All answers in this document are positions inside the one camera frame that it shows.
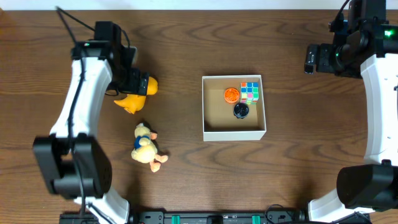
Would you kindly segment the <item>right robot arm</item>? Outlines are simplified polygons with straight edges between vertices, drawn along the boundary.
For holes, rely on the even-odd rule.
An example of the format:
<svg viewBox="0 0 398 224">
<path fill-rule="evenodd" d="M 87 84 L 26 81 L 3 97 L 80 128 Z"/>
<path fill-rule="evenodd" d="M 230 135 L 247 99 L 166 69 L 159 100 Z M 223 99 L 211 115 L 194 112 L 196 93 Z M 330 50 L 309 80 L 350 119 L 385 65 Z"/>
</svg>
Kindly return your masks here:
<svg viewBox="0 0 398 224">
<path fill-rule="evenodd" d="M 306 223 L 369 223 L 369 214 L 397 208 L 397 27 L 386 2 L 350 0 L 329 23 L 330 44 L 308 46 L 305 73 L 361 79 L 368 138 L 364 162 L 342 168 L 336 187 L 308 203 Z"/>
</svg>

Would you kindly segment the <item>white cardboard box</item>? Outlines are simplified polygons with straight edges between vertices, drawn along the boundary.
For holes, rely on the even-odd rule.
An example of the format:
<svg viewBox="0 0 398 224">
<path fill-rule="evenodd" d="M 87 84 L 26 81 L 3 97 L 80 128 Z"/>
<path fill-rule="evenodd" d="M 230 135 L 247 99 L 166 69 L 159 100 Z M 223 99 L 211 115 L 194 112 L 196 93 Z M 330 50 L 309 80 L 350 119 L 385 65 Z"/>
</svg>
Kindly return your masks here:
<svg viewBox="0 0 398 224">
<path fill-rule="evenodd" d="M 204 141 L 257 141 L 267 131 L 262 77 L 260 75 L 221 75 L 202 77 L 202 118 Z M 249 106 L 249 114 L 238 119 L 235 104 L 225 102 L 227 88 L 239 90 L 241 82 L 258 82 L 259 100 Z"/>
</svg>

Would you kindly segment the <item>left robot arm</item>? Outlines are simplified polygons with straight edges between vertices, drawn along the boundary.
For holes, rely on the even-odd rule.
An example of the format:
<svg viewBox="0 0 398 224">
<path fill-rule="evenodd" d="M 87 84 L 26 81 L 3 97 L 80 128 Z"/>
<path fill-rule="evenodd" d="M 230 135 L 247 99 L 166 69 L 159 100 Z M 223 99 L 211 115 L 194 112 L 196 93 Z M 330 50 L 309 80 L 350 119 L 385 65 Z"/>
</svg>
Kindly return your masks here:
<svg viewBox="0 0 398 224">
<path fill-rule="evenodd" d="M 93 39 L 75 42 L 72 79 L 62 112 L 47 137 L 36 137 L 33 151 L 48 191 L 81 205 L 60 223 L 132 223 L 129 202 L 112 188 L 112 167 L 96 135 L 108 90 L 144 98 L 157 80 L 133 68 L 137 49 L 123 45 L 126 33 L 98 21 Z"/>
</svg>

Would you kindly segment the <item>black round container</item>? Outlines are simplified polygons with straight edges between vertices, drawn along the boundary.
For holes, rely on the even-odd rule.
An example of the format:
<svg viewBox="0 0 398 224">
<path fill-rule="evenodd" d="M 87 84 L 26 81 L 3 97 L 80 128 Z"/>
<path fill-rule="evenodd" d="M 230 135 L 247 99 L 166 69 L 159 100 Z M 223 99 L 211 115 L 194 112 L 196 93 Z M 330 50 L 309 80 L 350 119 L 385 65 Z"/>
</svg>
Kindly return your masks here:
<svg viewBox="0 0 398 224">
<path fill-rule="evenodd" d="M 249 114 L 249 106 L 245 103 L 237 103 L 233 108 L 233 114 L 238 119 L 244 119 Z"/>
</svg>

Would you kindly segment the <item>multicoloured puzzle cube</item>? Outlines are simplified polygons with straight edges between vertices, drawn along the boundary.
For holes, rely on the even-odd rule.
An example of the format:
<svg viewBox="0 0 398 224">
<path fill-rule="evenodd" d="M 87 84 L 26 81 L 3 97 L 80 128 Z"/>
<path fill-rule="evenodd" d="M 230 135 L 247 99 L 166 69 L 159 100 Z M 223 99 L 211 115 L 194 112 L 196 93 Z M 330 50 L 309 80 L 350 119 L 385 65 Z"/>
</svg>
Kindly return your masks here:
<svg viewBox="0 0 398 224">
<path fill-rule="evenodd" d="M 256 105 L 259 100 L 258 82 L 241 82 L 239 87 L 240 103 Z"/>
</svg>

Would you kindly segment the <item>orange round container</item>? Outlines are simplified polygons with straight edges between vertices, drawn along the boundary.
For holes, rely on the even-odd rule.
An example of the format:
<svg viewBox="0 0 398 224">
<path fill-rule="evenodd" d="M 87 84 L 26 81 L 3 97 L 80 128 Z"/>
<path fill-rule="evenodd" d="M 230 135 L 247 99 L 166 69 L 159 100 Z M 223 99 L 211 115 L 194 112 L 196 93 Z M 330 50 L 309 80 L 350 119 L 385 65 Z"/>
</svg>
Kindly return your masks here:
<svg viewBox="0 0 398 224">
<path fill-rule="evenodd" d="M 236 88 L 227 88 L 223 94 L 225 102 L 229 104 L 237 103 L 240 99 L 240 92 Z"/>
</svg>

